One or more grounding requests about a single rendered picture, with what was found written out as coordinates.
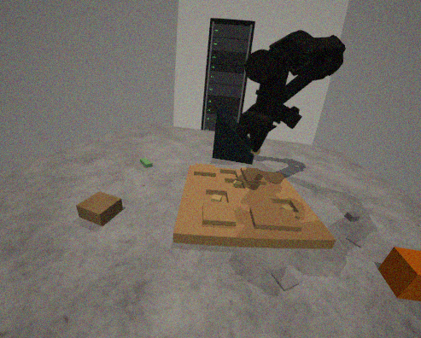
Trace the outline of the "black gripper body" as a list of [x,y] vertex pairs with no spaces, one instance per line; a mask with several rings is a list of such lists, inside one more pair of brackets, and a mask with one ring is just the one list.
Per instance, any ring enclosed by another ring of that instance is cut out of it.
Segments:
[[273,122],[280,125],[281,120],[277,118],[276,113],[272,112],[272,108],[278,101],[278,98],[280,100],[284,99],[284,90],[260,86],[255,94],[257,95],[255,108],[252,111],[247,110],[241,114],[240,124],[268,131],[272,128]]

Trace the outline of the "orange cube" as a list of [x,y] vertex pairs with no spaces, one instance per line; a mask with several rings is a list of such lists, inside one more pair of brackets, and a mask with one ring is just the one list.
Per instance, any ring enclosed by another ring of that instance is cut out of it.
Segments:
[[421,251],[394,247],[378,270],[397,299],[421,301]]

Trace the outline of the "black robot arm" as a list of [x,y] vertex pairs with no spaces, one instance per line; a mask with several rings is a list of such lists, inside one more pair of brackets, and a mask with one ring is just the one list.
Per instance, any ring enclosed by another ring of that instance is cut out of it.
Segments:
[[[286,107],[284,103],[313,80],[324,79],[336,72],[343,64],[346,48],[337,36],[314,38],[301,30],[279,39],[269,48],[249,55],[245,73],[260,86],[284,90],[284,99],[278,98],[272,112],[293,129],[302,118],[300,109]],[[286,85],[289,72],[298,76]]]

